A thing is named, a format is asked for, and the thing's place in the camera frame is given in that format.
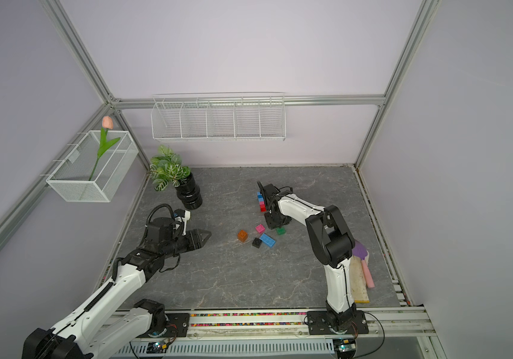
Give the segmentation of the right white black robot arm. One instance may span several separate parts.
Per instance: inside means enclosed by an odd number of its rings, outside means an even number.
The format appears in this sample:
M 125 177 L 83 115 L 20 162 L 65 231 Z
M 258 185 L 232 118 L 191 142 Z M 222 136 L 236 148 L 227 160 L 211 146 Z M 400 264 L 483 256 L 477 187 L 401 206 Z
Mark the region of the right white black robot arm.
M 313 253 L 324 266 L 327 282 L 328 324 L 335 332 L 347 331 L 357 316 L 349 284 L 355 238 L 340 209 L 319 206 L 299 198 L 291 187 L 257 184 L 263 196 L 264 218 L 274 230 L 297 221 L 307 229 Z

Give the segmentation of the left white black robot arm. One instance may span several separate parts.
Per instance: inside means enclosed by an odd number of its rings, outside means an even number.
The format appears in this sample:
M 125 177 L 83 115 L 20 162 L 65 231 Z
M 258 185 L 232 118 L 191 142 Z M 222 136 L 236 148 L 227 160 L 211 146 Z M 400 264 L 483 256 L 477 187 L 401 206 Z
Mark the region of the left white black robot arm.
M 208 230 L 189 230 L 184 218 L 159 218 L 148 224 L 141 244 L 117 258 L 111 277 L 71 314 L 49 329 L 37 328 L 23 345 L 23 358 L 110 358 L 123 346 L 145 334 L 176 335 L 165 305 L 141 299 L 112 325 L 105 323 L 134 292 L 164 271 L 166 257 L 204 247 Z

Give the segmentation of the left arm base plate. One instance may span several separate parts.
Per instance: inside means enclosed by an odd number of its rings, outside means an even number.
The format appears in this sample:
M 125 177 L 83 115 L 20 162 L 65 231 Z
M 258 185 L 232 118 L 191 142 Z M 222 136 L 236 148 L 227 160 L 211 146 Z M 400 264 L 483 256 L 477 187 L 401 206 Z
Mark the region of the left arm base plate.
M 153 328 L 138 336 L 139 339 L 149 338 L 182 338 L 186 337 L 189 330 L 190 314 L 175 312 L 165 314 L 164 327 Z

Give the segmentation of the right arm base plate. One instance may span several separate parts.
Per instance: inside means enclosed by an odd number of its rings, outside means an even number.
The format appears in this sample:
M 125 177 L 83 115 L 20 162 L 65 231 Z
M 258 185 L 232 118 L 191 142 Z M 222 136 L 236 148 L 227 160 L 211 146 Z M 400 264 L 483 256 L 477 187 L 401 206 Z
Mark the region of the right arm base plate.
M 365 312 L 354 308 L 341 314 L 333 311 L 308 311 L 304 324 L 310 335 L 368 334 Z

